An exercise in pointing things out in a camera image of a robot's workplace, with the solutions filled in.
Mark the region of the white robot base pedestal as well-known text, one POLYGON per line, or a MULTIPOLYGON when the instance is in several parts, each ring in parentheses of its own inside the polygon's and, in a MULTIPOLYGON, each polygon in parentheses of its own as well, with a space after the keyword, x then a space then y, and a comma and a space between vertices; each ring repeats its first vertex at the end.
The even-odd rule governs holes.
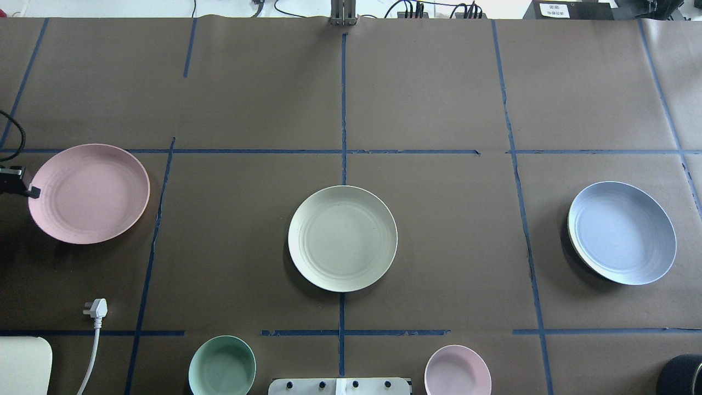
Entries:
POLYGON ((412 394, 410 379, 402 377, 275 379, 268 394, 412 394))

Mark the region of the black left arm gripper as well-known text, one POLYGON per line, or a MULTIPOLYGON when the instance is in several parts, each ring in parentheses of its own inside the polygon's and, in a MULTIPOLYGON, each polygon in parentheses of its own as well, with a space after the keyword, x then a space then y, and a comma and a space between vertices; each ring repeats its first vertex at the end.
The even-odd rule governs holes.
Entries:
POLYGON ((1 166, 1 194, 16 194, 38 199, 42 190, 24 182, 26 167, 1 166))

